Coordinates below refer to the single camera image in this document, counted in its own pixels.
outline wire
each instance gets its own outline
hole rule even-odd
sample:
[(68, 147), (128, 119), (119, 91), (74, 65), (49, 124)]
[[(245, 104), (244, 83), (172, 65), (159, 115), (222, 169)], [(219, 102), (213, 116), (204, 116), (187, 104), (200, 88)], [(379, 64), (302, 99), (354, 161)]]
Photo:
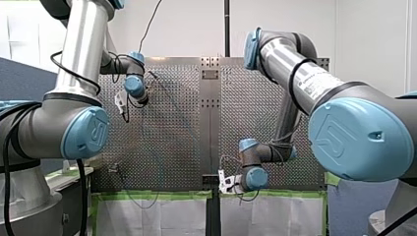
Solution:
[[(175, 100), (170, 95), (171, 92), (163, 85), (163, 83), (160, 81), (159, 76), (156, 75), (153, 71), (149, 71), (149, 74), (153, 76), (153, 78), (158, 82), (158, 84), (162, 87), (162, 89), (165, 91), (165, 94), (168, 96), (169, 100), (171, 101), (172, 105), (175, 106), (175, 109), (181, 114), (181, 109), (178, 107), (178, 104), (175, 102)], [(188, 133), (190, 134), (191, 138), (193, 139), (195, 145), (198, 143), (198, 140), (194, 134), (194, 132), (191, 130), (190, 124), (187, 122), (184, 116), (181, 116), (181, 119), (185, 123), (185, 126), (188, 129)]]
[(394, 229), (396, 229), (399, 225), (413, 217), (417, 214), (417, 207), (407, 212), (405, 215), (403, 215), (401, 218), (396, 220), (394, 223), (392, 223), (389, 227), (387, 227), (383, 232), (379, 233), (377, 236), (386, 236), (390, 232), (392, 232)]
[(80, 236), (85, 236), (87, 233), (89, 193), (88, 193), (87, 178), (86, 178), (86, 172), (84, 170), (83, 161), (81, 159), (77, 159), (77, 165), (79, 167), (79, 172), (80, 172), (81, 198), (82, 198), (82, 218), (81, 218)]
[(156, 11), (157, 11), (157, 9), (159, 8), (159, 5), (160, 5), (160, 3), (161, 3), (161, 2), (162, 2), (162, 0), (159, 0), (159, 1), (157, 2), (157, 4), (156, 4), (155, 9), (153, 10), (153, 14), (152, 14), (152, 17), (151, 17), (151, 18), (150, 18), (150, 20), (149, 20), (149, 23), (148, 23), (148, 26), (147, 26), (147, 30), (145, 31), (144, 37), (142, 37), (141, 44), (140, 44), (140, 46), (139, 46), (139, 52), (141, 52), (141, 51), (142, 51), (142, 44), (144, 43), (145, 38), (147, 38), (147, 35), (148, 35), (148, 32), (149, 32), (150, 25), (152, 24), (153, 18), (155, 17), (155, 15), (156, 15)]
[[(300, 124), (301, 124), (301, 119), (302, 119), (302, 117), (300, 116), (300, 119), (298, 120), (297, 124), (295, 125), (293, 131), (289, 132), (288, 134), (286, 134), (285, 136), (283, 136), (283, 137), (281, 137), (277, 140), (271, 140), (269, 142), (269, 144), (274, 146), (274, 147), (277, 147), (277, 148), (292, 148), (293, 145), (294, 145), (293, 142), (282, 143), (281, 141), (290, 138), (292, 135), (295, 134), (295, 132), (297, 132), (297, 130), (300, 127)], [(278, 149), (276, 149), (276, 152), (278, 153), (279, 159), (281, 160), (281, 162), (274, 162), (273, 161), (272, 163), (274, 163), (275, 165), (277, 165), (279, 167), (282, 167), (284, 165), (284, 162), (285, 162), (284, 157), (282, 156), (281, 152)]]
[(66, 73), (70, 74), (71, 76), (75, 77), (77, 80), (82, 80), (84, 82), (87, 82), (87, 83), (93, 85), (97, 89), (96, 95), (99, 95), (100, 92), (101, 92), (101, 86), (98, 83), (94, 82), (93, 80), (87, 79), (83, 76), (80, 76), (79, 74), (77, 74), (77, 73), (71, 71), (70, 69), (64, 67), (61, 63), (59, 63), (57, 60), (55, 60), (55, 57), (58, 56), (58, 55), (61, 55), (61, 54), (62, 54), (62, 51), (59, 51), (59, 52), (56, 52), (56, 53), (54, 53), (50, 56), (50, 59), (53, 62), (53, 64), (55, 64), (57, 67), (64, 70)]
[(8, 134), (5, 137), (4, 144), (3, 144), (3, 164), (4, 164), (4, 175), (5, 175), (5, 193), (4, 193), (4, 206), (3, 206), (3, 214), (4, 214), (4, 224), (6, 228), (6, 232), (9, 236), (15, 236), (13, 232), (12, 224), (10, 222), (10, 192), (11, 192), (11, 179), (10, 179), (10, 163), (9, 163), (9, 143), (12, 138), (13, 133), (21, 124), (22, 120), (33, 110), (40, 107), (40, 103), (24, 103), (22, 105), (12, 107), (0, 115), (0, 120), (3, 120), (8, 115), (13, 112), (19, 110), (25, 110), (25, 112), (21, 113), (18, 119), (12, 124), (11, 129), (9, 130)]
[[(122, 184), (123, 184), (123, 188), (124, 189), (126, 189), (126, 184), (125, 184), (125, 181), (124, 181), (124, 177), (120, 174), (120, 180), (122, 181)], [(134, 199), (134, 198), (132, 198), (132, 196), (130, 195), (130, 193), (129, 193), (129, 191), (126, 191), (126, 193), (127, 193), (127, 195), (128, 195), (128, 197), (129, 197), (129, 199), (136, 205), (136, 206), (138, 206), (139, 208), (141, 208), (141, 209), (149, 209), (149, 208), (152, 208), (155, 204), (156, 204), (156, 201), (157, 201), (157, 199), (159, 198), (159, 194), (160, 194), (160, 192), (159, 191), (157, 191), (156, 192), (156, 195), (155, 195), (155, 197), (154, 197), (154, 199), (153, 199), (153, 201), (152, 201), (152, 203), (149, 205), (149, 206), (142, 206), (141, 204), (139, 204), (138, 202), (136, 202), (136, 200)]]
[(122, 113), (123, 120), (128, 124), (130, 122), (130, 112), (129, 112), (129, 94), (126, 93), (126, 113)]
[(234, 157), (234, 156), (231, 156), (231, 155), (222, 155), (221, 157), (220, 157), (220, 163), (219, 163), (219, 169), (223, 169), (223, 159), (232, 159), (232, 160), (235, 160), (236, 162), (238, 162), (238, 163), (242, 163), (241, 161), (240, 161), (240, 159), (239, 158), (237, 158), (237, 157)]

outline metal stand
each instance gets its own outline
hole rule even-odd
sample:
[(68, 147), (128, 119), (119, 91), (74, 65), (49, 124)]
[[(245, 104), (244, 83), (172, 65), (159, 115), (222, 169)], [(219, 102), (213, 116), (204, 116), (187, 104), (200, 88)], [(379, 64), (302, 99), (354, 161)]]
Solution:
[[(54, 193), (49, 201), (38, 208), (25, 212), (25, 215), (12, 219), (16, 236), (61, 236), (62, 235), (62, 196)], [(7, 236), (4, 221), (0, 222), (0, 236)]]
[[(368, 231), (369, 236), (376, 236), (381, 233), (387, 226), (393, 224), (397, 219), (417, 206), (417, 187), (408, 185), (399, 180), (395, 192), (386, 210), (377, 211), (369, 217)], [(389, 236), (403, 236), (417, 234), (417, 216), (414, 216), (398, 228), (394, 229)]]

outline perforated metal panel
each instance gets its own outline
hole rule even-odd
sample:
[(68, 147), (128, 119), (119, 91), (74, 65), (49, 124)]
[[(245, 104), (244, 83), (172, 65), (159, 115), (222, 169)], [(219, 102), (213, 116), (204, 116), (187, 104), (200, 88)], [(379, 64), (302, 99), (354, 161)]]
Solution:
[[(129, 124), (113, 104), (124, 78), (118, 84), (110, 76), (100, 78), (100, 100), (111, 128), (102, 167), (92, 177), (94, 192), (200, 190), (202, 175), (215, 173), (220, 156), (237, 156), (239, 140), (270, 140), (284, 90), (260, 73), (243, 69), (240, 58), (215, 58), (212, 66), (203, 63), (211, 59), (147, 58), (147, 71), (157, 73), (160, 81), (146, 75), (149, 105), (131, 106)], [(318, 64), (326, 66), (328, 61)], [(296, 160), (284, 166), (265, 165), (270, 187), (321, 189), (324, 170), (310, 151), (306, 118), (295, 145)], [(224, 165), (227, 174), (234, 174), (236, 165)]]
[[(328, 67), (327, 59), (318, 64)], [(273, 136), (278, 111), (285, 91), (269, 82), (261, 73), (242, 68), (242, 59), (221, 60), (220, 154), (237, 156), (241, 139), (254, 138), (267, 143)], [(288, 190), (324, 188), (323, 168), (314, 158), (307, 139), (306, 117), (295, 134), (298, 157), (283, 166), (264, 164), (269, 173), (269, 187)], [(227, 175), (236, 172), (236, 163), (223, 163)]]
[(100, 78), (100, 100), (110, 116), (110, 132), (103, 165), (92, 179), (95, 192), (120, 189), (163, 191), (200, 190), (200, 110), (198, 58), (147, 59), (149, 105), (130, 106), (126, 124), (114, 105), (124, 77), (113, 84), (111, 76)]

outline blue cover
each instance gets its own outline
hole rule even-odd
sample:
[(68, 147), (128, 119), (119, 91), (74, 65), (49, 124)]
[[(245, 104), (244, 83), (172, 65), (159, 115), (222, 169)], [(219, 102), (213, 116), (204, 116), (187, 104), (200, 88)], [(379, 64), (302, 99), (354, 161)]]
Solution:
[(246, 175), (246, 185), (250, 191), (266, 189), (268, 187), (268, 174), (261, 167), (255, 167)]
[(239, 142), (239, 152), (245, 151), (248, 148), (258, 145), (259, 142), (255, 139), (245, 139)]
[(261, 28), (249, 32), (245, 42), (244, 66), (248, 70), (257, 70), (257, 57)]
[(131, 53), (129, 53), (129, 56), (135, 58), (136, 60), (140, 61), (142, 64), (145, 64), (145, 56), (144, 54), (137, 52), (137, 51), (132, 51)]
[(110, 3), (115, 9), (123, 9), (125, 7), (125, 0), (110, 0)]
[(140, 98), (145, 94), (146, 88), (139, 76), (130, 75), (125, 81), (125, 90), (130, 96)]
[(309, 123), (319, 163), (347, 180), (383, 182), (411, 166), (414, 145), (404, 124), (380, 105), (354, 97), (320, 106)]
[(61, 143), (66, 159), (86, 159), (99, 154), (108, 137), (108, 116), (97, 106), (86, 108), (68, 126)]

